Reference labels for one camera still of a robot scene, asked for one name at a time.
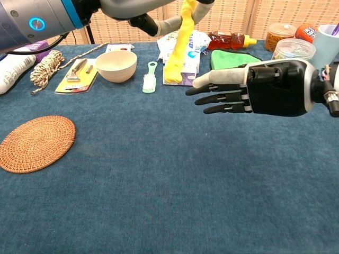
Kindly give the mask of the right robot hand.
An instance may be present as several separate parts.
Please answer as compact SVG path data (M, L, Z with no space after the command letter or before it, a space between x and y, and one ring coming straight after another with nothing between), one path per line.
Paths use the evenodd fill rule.
M306 60L281 59L211 70L196 78L187 96L209 93L195 105L204 113L256 113L301 116L313 107L311 87L317 71Z

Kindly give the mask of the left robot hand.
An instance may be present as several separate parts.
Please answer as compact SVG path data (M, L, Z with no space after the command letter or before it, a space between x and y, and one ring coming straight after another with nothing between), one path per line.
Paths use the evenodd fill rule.
M180 28L192 29L213 7L214 1L184 1L182 13L167 20L153 20L147 12L163 7L171 1L100 1L102 12L115 20L127 20L151 37L159 37Z

